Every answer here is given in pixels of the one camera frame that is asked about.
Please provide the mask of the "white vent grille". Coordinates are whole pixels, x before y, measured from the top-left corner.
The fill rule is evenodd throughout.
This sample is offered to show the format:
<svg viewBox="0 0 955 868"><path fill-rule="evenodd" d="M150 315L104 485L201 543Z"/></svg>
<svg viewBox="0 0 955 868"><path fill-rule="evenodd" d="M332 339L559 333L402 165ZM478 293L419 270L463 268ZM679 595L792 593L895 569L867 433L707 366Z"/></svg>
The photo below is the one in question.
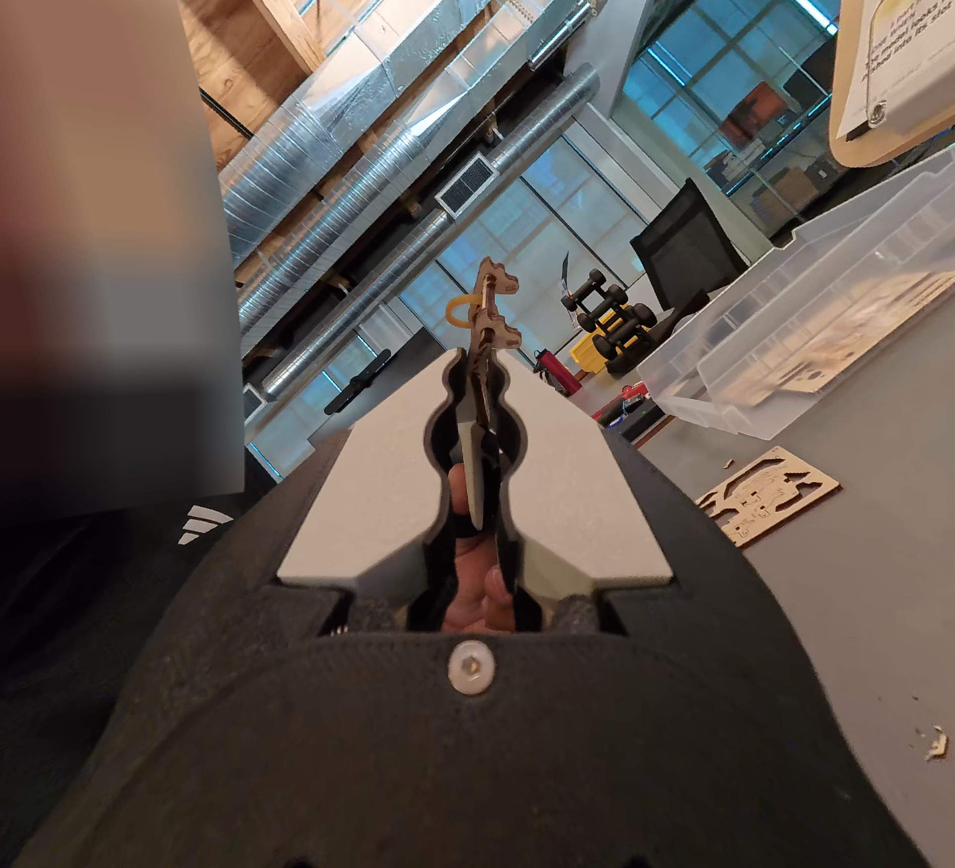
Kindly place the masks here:
<svg viewBox="0 0 955 868"><path fill-rule="evenodd" d="M458 218L497 177L498 172L489 160L482 153L476 153L436 194L436 202L450 217Z"/></svg>

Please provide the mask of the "rectangular metal air duct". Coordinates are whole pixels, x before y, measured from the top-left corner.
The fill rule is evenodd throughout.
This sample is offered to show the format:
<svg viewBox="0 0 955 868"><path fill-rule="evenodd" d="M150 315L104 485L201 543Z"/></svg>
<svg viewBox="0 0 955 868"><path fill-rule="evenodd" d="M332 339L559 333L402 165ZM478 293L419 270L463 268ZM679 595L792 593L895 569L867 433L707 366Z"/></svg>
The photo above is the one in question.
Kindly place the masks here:
<svg viewBox="0 0 955 868"><path fill-rule="evenodd" d="M492 0L381 0L220 173L233 267Z"/></svg>

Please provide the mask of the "silver spiral air duct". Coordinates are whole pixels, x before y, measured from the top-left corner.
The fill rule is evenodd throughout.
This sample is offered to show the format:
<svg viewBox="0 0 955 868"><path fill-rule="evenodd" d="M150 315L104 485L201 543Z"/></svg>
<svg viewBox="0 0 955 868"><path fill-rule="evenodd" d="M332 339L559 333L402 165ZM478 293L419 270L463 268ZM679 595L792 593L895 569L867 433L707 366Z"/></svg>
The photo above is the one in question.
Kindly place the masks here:
<svg viewBox="0 0 955 868"><path fill-rule="evenodd" d="M396 238L388 253L381 254L377 264L335 306L329 307L327 314L314 321L291 345L281 346L276 358L252 370L244 393L256 394L265 402L282 400L322 370L348 342L351 332L380 306L400 295L426 265L519 179L564 132L569 120L596 94L599 86L596 70L584 64L541 98L495 147L474 149L471 157L460 163L458 171L446 176L444 185L435 187L434 195L425 201L433 206L432 210ZM458 218L452 218L438 205L436 194L476 153L489 160L498 177Z"/></svg>

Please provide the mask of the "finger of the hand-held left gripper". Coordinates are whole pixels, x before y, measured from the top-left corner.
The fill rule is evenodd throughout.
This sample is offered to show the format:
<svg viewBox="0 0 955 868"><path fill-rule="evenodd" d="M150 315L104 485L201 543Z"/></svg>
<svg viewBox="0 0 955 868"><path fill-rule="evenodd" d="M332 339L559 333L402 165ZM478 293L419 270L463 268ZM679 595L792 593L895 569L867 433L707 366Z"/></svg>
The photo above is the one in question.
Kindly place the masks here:
<svg viewBox="0 0 955 868"><path fill-rule="evenodd" d="M476 421L459 421L459 446L471 526L484 530L498 509L498 444L495 433Z"/></svg>

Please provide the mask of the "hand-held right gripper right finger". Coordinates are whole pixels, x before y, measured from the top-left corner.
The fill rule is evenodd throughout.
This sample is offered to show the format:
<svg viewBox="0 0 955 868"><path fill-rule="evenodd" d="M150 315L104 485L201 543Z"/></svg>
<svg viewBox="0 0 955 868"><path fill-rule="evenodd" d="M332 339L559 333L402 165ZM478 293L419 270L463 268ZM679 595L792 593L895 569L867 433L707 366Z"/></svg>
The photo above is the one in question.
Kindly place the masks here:
<svg viewBox="0 0 955 868"><path fill-rule="evenodd" d="M568 600L671 584L673 570L610 448L618 438L509 351L489 357L488 395L506 463L499 506L517 549L515 582L545 620Z"/></svg>

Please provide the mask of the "red cylinder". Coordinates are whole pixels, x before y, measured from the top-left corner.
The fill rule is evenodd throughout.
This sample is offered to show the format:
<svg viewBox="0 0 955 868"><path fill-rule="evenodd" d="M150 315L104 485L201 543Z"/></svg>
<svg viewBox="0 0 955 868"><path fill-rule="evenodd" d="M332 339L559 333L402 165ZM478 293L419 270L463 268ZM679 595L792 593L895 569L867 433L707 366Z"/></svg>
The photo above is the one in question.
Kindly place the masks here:
<svg viewBox="0 0 955 868"><path fill-rule="evenodd" d="M579 380L551 351L547 349L536 351L534 357L535 365L533 374L535 376L557 390L564 397L573 397L579 393L581 389Z"/></svg>

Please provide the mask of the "black dumbbell rack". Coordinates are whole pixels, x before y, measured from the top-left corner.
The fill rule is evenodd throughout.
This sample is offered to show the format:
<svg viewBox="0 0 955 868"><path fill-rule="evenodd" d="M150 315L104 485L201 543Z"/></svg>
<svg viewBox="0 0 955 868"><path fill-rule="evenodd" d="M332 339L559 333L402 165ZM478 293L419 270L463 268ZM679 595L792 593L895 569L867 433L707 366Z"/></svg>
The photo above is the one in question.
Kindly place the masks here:
<svg viewBox="0 0 955 868"><path fill-rule="evenodd" d="M568 350L579 370L623 377L655 348L658 316L644 304L629 304L626 291L596 268L579 289L565 287L561 303L579 334Z"/></svg>

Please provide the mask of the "person's black jacket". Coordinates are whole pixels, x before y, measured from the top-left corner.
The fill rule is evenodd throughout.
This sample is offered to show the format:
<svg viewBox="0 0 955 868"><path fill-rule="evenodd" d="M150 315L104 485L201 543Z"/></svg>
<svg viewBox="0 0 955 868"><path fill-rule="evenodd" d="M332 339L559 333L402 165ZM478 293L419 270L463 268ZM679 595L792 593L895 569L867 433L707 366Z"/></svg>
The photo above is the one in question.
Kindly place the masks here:
<svg viewBox="0 0 955 868"><path fill-rule="evenodd" d="M185 580L259 498L2 524L2 866L76 778Z"/></svg>

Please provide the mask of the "black monitor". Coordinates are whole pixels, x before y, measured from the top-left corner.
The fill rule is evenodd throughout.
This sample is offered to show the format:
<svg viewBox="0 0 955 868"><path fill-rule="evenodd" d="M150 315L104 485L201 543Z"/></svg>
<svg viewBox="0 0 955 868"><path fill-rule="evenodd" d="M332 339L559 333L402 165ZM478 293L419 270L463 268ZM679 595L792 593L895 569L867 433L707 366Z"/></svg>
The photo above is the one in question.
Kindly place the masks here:
<svg viewBox="0 0 955 868"><path fill-rule="evenodd" d="M691 179L630 245L665 311L728 287L749 267Z"/></svg>

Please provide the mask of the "wooden model assembly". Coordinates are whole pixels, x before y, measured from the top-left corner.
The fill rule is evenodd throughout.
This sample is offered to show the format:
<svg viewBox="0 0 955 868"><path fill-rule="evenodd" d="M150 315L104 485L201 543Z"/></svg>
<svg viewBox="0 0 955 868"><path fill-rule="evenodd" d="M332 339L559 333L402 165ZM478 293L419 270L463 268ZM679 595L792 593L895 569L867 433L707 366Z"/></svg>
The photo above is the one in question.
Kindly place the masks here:
<svg viewBox="0 0 955 868"><path fill-rule="evenodd" d="M519 280L510 275L503 264L485 257L479 264L477 279L470 293L481 298L481 306L473 309L467 362L464 370L463 397L457 405L457 420L476 421L491 427L491 406L488 397L488 363L493 350L519 349L521 333L505 322L496 306L501 295L511 296L519 290Z"/></svg>

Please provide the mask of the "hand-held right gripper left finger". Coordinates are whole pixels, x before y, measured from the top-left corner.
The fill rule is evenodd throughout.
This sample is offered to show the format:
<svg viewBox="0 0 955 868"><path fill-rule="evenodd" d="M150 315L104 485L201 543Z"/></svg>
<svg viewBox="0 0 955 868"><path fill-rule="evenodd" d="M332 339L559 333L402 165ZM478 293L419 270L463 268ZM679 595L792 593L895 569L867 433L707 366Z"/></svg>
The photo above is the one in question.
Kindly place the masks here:
<svg viewBox="0 0 955 868"><path fill-rule="evenodd" d="M284 588L337 591L439 630L457 593L449 473L467 354L448 350L357 421L278 567Z"/></svg>

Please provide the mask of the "yellow plastic bin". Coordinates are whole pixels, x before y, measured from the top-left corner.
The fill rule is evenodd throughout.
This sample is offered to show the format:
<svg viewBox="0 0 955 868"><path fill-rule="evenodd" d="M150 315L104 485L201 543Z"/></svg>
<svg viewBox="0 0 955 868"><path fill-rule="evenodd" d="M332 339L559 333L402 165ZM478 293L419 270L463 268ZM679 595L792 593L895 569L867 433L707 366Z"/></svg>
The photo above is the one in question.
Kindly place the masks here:
<svg viewBox="0 0 955 868"><path fill-rule="evenodd" d="M582 337L571 347L570 355L579 369L599 373L606 367L608 358L602 353L602 349L616 346L611 338L634 317L631 311L632 308L627 304L609 308L598 317L583 308L577 310L575 317L582 329ZM592 331L583 327L582 318L593 318L597 321Z"/></svg>

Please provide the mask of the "laser-cut wooden sheet frame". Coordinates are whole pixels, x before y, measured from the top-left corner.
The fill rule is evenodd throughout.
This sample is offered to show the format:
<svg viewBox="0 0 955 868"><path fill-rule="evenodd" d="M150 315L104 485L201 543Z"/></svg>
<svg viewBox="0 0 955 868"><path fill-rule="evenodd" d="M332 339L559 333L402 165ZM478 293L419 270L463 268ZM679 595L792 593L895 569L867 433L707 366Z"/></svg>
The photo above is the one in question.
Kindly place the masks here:
<svg viewBox="0 0 955 868"><path fill-rule="evenodd" d="M710 489L696 506L744 549L840 489L837 480L774 447Z"/></svg>

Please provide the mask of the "clear plastic bin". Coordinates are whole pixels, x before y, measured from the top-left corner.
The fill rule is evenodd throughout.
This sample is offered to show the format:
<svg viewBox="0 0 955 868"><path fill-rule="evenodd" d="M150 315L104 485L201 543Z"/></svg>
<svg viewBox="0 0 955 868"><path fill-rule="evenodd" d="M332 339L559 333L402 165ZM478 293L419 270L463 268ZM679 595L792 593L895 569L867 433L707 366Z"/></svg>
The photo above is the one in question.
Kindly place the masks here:
<svg viewBox="0 0 955 868"><path fill-rule="evenodd" d="M777 437L953 296L949 146L794 232L638 366L669 416Z"/></svg>

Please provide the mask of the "white clip bracket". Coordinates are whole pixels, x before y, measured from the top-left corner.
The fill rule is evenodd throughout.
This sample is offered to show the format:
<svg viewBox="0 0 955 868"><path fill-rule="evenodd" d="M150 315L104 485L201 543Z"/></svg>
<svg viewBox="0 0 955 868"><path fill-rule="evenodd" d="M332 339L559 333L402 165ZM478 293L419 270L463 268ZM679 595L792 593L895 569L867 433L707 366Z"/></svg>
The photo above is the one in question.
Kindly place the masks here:
<svg viewBox="0 0 955 868"><path fill-rule="evenodd" d="M867 104L872 129L908 131L953 104L953 57L935 58L897 75L874 79Z"/></svg>

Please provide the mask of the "person's left hand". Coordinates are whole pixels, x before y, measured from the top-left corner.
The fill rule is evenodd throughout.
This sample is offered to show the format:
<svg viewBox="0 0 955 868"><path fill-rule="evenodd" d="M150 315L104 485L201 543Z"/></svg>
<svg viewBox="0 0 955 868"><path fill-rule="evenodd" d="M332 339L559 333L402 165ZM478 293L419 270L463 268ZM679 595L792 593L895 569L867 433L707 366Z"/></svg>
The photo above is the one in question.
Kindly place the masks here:
<svg viewBox="0 0 955 868"><path fill-rule="evenodd" d="M456 539L457 593L445 612L448 634L510 634L516 630L514 598L497 560L491 530Z"/></svg>

